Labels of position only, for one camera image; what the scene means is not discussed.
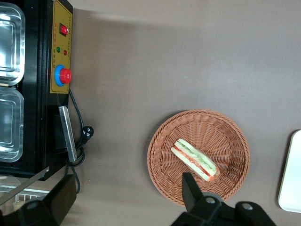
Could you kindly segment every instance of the brown wicker basket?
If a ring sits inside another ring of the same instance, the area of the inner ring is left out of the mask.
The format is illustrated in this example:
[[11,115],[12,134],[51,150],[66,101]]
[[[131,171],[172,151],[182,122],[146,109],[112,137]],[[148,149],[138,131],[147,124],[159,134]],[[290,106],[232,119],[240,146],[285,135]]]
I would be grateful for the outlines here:
[[[172,153],[170,148],[179,138],[202,150],[219,167],[221,174],[216,180],[206,182]],[[249,163],[249,147],[239,127],[228,117],[209,110],[190,110],[169,118],[152,138],[147,156],[154,185],[179,205],[184,205],[182,173],[191,172],[202,192],[227,200],[243,184]]]

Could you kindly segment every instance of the sandwich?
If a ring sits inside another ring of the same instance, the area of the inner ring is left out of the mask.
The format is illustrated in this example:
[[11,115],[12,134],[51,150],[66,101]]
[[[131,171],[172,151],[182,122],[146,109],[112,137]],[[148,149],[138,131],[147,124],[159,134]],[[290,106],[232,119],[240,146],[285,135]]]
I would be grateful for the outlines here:
[[178,139],[171,151],[205,181],[218,178],[220,174],[218,167],[204,153],[187,141]]

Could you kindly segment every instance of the black appliance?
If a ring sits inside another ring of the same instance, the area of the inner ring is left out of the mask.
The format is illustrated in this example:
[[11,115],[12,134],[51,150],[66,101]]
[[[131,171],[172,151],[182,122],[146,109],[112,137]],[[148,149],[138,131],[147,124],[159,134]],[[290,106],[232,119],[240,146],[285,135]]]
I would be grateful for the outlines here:
[[[59,106],[68,106],[73,7],[66,0],[5,3],[18,6],[25,17],[24,77],[5,87],[18,90],[24,98],[24,127],[22,156],[13,162],[0,161],[0,174],[30,178],[49,167],[42,178],[46,180],[66,165]],[[0,17],[2,24],[10,23],[5,20]]]

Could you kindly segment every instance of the stainless steel tray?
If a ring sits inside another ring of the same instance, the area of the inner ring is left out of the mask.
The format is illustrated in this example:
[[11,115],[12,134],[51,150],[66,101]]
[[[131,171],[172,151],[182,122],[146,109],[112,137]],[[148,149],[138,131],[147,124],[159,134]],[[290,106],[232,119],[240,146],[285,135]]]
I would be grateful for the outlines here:
[[24,98],[14,88],[0,87],[0,161],[17,161],[23,153]]
[[14,4],[0,2],[0,83],[16,85],[24,75],[25,17]]

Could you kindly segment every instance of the blue ring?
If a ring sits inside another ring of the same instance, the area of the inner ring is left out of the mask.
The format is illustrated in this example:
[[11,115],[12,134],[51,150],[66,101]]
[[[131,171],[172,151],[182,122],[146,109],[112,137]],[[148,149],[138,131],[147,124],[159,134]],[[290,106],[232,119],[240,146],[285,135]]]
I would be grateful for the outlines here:
[[60,72],[63,68],[65,68],[63,65],[58,65],[55,68],[55,82],[58,86],[63,86],[64,85],[64,83],[62,83],[61,80],[60,80]]

